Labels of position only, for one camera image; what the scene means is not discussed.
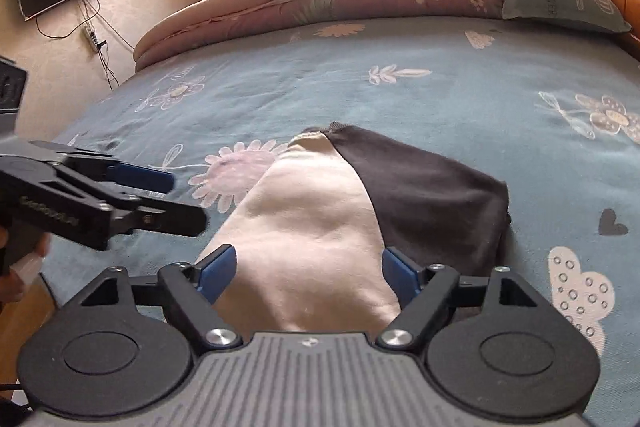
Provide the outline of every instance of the blue floral bed sheet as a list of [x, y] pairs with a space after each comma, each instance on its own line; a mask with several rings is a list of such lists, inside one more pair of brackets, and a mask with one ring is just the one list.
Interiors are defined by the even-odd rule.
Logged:
[[614, 427], [638, 419], [640, 69], [600, 35], [363, 20], [221, 42], [146, 68], [58, 141], [172, 172], [166, 197], [206, 208], [210, 229], [117, 237], [105, 252], [56, 238], [44, 266], [56, 298], [114, 264], [146, 275], [195, 261], [287, 142], [331, 121], [506, 181], [508, 263], [600, 354], [588, 416]]

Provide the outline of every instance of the metal screw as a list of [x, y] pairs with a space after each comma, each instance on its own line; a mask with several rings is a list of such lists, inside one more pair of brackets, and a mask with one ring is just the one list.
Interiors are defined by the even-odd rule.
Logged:
[[380, 339], [389, 346], [406, 346], [411, 343], [414, 336], [409, 331], [386, 330], [382, 332]]
[[320, 341], [315, 337], [309, 337], [308, 339], [305, 339], [300, 342], [300, 344], [306, 347], [314, 347], [316, 344], [319, 344], [319, 343]]
[[238, 336], [231, 330], [225, 328], [216, 328], [215, 330], [207, 331], [205, 338], [209, 344], [215, 346], [228, 346], [236, 341]]

